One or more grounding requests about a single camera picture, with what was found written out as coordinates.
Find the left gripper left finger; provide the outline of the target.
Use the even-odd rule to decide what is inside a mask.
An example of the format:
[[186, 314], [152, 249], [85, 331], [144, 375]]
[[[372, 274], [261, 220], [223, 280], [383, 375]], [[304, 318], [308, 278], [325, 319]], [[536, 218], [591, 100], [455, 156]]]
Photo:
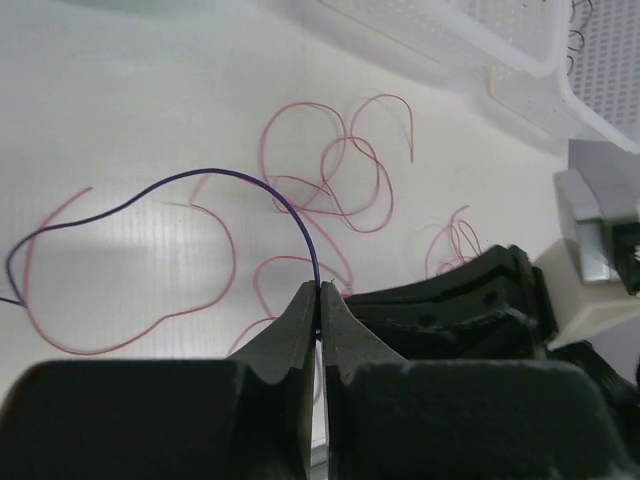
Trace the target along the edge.
[[243, 369], [230, 479], [310, 475], [317, 288], [303, 283], [285, 311], [230, 359]]

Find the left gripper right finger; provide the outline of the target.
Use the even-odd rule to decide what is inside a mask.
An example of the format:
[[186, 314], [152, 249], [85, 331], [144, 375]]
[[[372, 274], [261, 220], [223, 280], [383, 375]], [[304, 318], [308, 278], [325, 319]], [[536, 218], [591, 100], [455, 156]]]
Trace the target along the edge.
[[371, 433], [375, 403], [367, 396], [367, 375], [374, 365], [402, 363], [404, 358], [351, 313], [334, 284], [322, 284], [319, 309], [328, 477], [365, 479], [370, 445], [376, 439]]

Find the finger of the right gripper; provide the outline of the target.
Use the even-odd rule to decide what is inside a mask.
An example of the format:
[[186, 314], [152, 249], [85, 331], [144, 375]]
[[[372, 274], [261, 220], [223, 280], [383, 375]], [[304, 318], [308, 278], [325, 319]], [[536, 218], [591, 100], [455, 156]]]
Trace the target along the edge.
[[543, 273], [515, 245], [493, 246], [428, 280], [352, 295], [346, 304], [412, 360], [543, 359], [558, 332]]

